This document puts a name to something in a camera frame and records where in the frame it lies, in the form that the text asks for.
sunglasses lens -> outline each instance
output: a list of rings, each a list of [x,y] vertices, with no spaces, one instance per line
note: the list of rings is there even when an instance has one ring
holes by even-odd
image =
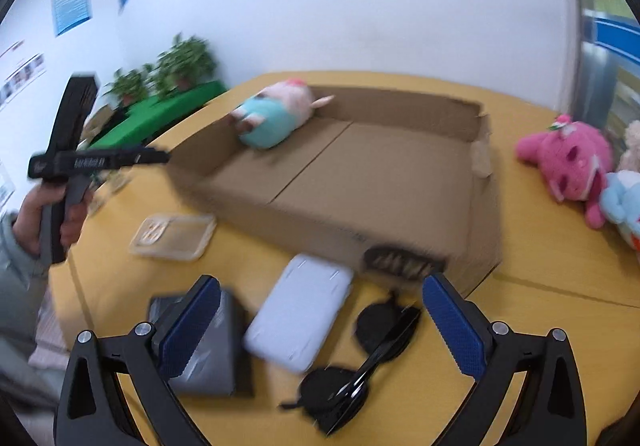
[[[367,354],[371,355],[376,347],[385,338],[388,338],[387,333],[398,323],[401,317],[412,320],[414,318],[409,316],[408,312],[413,316],[420,314],[420,309],[417,307],[407,307],[404,308],[404,311],[402,309],[403,307],[388,302],[376,303],[369,305],[360,313],[356,322],[355,336]],[[409,328],[406,329],[406,332],[402,333],[398,343],[383,356],[383,363],[396,359],[407,348],[411,338],[414,336],[417,324],[418,319],[415,318]]]
[[[348,368],[328,366],[312,370],[300,383],[301,406],[324,434],[331,435],[347,424],[367,399],[369,387],[363,384],[352,397],[327,408],[327,403],[353,379],[354,374],[355,371]]]

potted plant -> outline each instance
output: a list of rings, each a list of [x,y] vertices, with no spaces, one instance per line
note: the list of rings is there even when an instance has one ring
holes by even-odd
[[[193,89],[201,79],[212,77],[215,70],[216,63],[205,40],[195,36],[183,40],[177,34],[171,49],[159,55],[150,80],[160,98],[166,98],[174,90]]]
[[[115,94],[124,106],[145,99],[149,96],[146,81],[150,68],[152,67],[147,64],[142,70],[133,69],[127,74],[122,69],[116,70],[113,75],[114,81],[107,85],[111,88],[106,93]]]

stuffed animal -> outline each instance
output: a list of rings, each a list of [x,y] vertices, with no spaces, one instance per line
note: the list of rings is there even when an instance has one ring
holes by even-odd
[[[602,227],[605,218],[598,200],[613,162],[609,143],[596,128],[559,116],[548,132],[519,140],[516,156],[538,165],[556,201],[583,201],[587,225]]]
[[[640,121],[633,121],[625,130],[626,152],[620,157],[618,171],[640,172]]]
[[[600,208],[607,220],[618,226],[626,242],[640,251],[640,173],[622,170],[607,174]]]
[[[305,124],[316,108],[334,97],[315,100],[311,89],[300,79],[270,85],[246,100],[228,119],[235,124],[240,140],[253,148],[272,148]]]

device handle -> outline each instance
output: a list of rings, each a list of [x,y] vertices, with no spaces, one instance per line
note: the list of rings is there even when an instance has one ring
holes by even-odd
[[[92,179],[77,175],[69,179],[65,197],[55,204],[44,206],[40,222],[40,261],[46,266],[62,264],[66,260],[66,249],[60,242],[60,227],[65,221],[66,211],[82,202]]]

metal screw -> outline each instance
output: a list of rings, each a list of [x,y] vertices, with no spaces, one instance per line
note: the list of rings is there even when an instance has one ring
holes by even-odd
[[[91,339],[90,331],[82,331],[81,333],[78,334],[78,341],[80,343],[87,343],[87,341],[89,341],[90,339]]]
[[[551,335],[557,341],[564,341],[566,339],[566,332],[564,332],[562,329],[553,329]]]
[[[491,328],[494,330],[496,334],[500,334],[500,336],[504,336],[506,333],[509,332],[509,326],[506,323],[501,321],[495,322],[493,325],[491,325]]]
[[[151,324],[145,322],[136,325],[136,334],[138,336],[146,336],[151,332]]]

